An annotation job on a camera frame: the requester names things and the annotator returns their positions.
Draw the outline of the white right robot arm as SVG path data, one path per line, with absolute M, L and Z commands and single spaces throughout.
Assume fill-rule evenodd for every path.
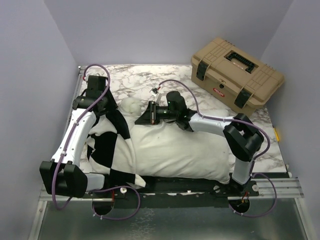
M 224 137 L 235 156 L 231 176 L 233 181 L 230 182 L 229 189 L 236 196 L 247 191 L 254 157 L 265 138 L 245 114 L 239 113 L 235 117 L 227 118 L 201 116 L 197 111 L 187 108 L 184 103 L 170 100 L 167 106 L 160 106 L 154 101 L 149 101 L 147 109 L 135 124 L 157 125 L 161 120 L 173 120 L 184 131 L 205 132 Z

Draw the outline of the black and white checkered pillowcase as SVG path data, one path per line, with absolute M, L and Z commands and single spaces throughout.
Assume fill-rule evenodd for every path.
M 123 112 L 114 109 L 100 116 L 89 130 L 88 161 L 94 172 L 107 176 L 111 186 L 129 184 L 144 188 L 147 184 L 137 171 L 132 126 Z

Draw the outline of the white pillow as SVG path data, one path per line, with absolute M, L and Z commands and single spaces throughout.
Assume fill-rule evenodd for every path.
M 120 102 L 135 153 L 135 172 L 149 177 L 230 181 L 229 147 L 224 137 L 181 130 L 175 123 L 136 125 L 142 102 L 125 98 Z

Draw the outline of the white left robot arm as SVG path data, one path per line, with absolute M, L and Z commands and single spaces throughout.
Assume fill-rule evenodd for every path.
M 39 172 L 48 194 L 55 200 L 57 196 L 81 198 L 86 192 L 94 191 L 97 196 L 106 197 L 111 186 L 100 173 L 84 173 L 80 160 L 89 131 L 97 119 L 117 104 L 108 91 L 89 111 L 86 109 L 95 102 L 97 96 L 78 96 L 72 105 L 71 120 L 63 140 L 50 161 L 40 164 Z

